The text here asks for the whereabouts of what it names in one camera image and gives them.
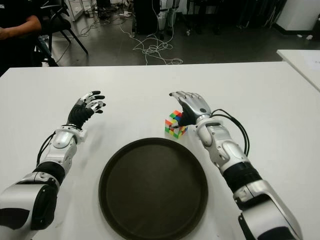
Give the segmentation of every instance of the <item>gray floor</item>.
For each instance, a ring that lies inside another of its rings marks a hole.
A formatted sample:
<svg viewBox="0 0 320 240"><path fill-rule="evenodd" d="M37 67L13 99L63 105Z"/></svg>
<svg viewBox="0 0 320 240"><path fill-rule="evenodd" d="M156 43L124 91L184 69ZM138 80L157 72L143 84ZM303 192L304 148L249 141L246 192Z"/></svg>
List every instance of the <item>gray floor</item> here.
<svg viewBox="0 0 320 240"><path fill-rule="evenodd" d="M75 34L95 21L94 18L81 16L72 29ZM120 29L131 31L132 19L124 23L122 19L114 16L111 23L99 21L96 28L90 29L87 36L79 39L87 48L86 55L75 40L58 62L59 66L127 66L145 65L145 55L141 51L133 51L138 43L129 38ZM235 62L266 62L281 61L276 54L277 49L306 49L320 50L320 42L309 41L296 35L283 35L274 28L239 29L235 26L225 26L221 35L214 35L210 24L203 28L201 35L192 32L186 36L186 27L181 21L177 21L174 29L174 38L170 42L173 49L161 52L166 59L180 58L184 64L207 63L235 63ZM68 42L62 38L53 38L52 54L57 61L68 46ZM155 40L146 41L146 46L155 44ZM147 57L148 65L163 65L160 59Z"/></svg>

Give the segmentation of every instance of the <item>office chair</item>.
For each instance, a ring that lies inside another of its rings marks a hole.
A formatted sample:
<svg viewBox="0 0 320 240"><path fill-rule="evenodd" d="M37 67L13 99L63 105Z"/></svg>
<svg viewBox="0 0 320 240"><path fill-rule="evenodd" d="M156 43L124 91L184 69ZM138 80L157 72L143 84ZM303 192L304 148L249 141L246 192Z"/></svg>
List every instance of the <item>office chair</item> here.
<svg viewBox="0 0 320 240"><path fill-rule="evenodd" d="M52 51L52 34L60 32L65 39L71 43L71 40L64 33L64 30L67 30L72 37L77 41L77 43L81 46L83 51L88 54L87 49L80 40L77 38L75 33L71 30L71 23L65 19L62 14L66 14L69 16L67 12L67 6L63 0L48 0L40 7L40 12L42 15L42 31L41 35L49 36L49 50Z"/></svg>

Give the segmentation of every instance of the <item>black tray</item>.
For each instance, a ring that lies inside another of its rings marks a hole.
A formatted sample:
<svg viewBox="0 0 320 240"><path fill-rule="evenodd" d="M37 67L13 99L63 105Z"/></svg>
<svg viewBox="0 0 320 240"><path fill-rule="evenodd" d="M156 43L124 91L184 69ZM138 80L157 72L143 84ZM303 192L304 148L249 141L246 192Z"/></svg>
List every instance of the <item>black tray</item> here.
<svg viewBox="0 0 320 240"><path fill-rule="evenodd" d="M184 146L145 138L117 151L99 183L109 225L130 240L180 239L200 221L208 199L205 173Z"/></svg>

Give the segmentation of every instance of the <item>rubik's cube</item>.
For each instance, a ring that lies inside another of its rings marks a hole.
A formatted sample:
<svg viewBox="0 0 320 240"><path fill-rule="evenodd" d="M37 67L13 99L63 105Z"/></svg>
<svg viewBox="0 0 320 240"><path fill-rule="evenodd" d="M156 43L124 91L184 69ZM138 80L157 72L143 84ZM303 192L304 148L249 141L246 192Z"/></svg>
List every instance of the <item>rubik's cube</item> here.
<svg viewBox="0 0 320 240"><path fill-rule="evenodd" d="M175 138L180 138L185 132L187 131L188 127L187 126L180 126L173 128L172 124L178 122L181 119L182 113L175 110L173 113L169 115L169 119L165 120L165 127L164 130L174 136Z"/></svg>

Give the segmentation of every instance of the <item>white table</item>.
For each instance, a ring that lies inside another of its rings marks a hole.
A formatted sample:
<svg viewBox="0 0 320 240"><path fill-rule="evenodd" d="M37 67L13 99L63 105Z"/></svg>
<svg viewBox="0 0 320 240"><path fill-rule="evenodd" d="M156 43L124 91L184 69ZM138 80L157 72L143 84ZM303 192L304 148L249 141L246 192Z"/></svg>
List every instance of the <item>white table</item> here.
<svg viewBox="0 0 320 240"><path fill-rule="evenodd" d="M320 50L277 50L276 53L320 92Z"/></svg>
<svg viewBox="0 0 320 240"><path fill-rule="evenodd" d="M0 78L0 192L34 169L44 139L92 90L107 96L104 114L84 125L88 138L60 188L54 222L34 240L122 239L101 214L100 175L122 146L172 139L164 119L181 109L168 95L176 90L197 92L212 110L239 119L250 137L252 164L296 216L304 239L318 239L320 94L286 62L10 69ZM237 128L225 125L243 146ZM192 127L178 141L203 166L209 188L202 220L184 239L243 240L232 192Z"/></svg>

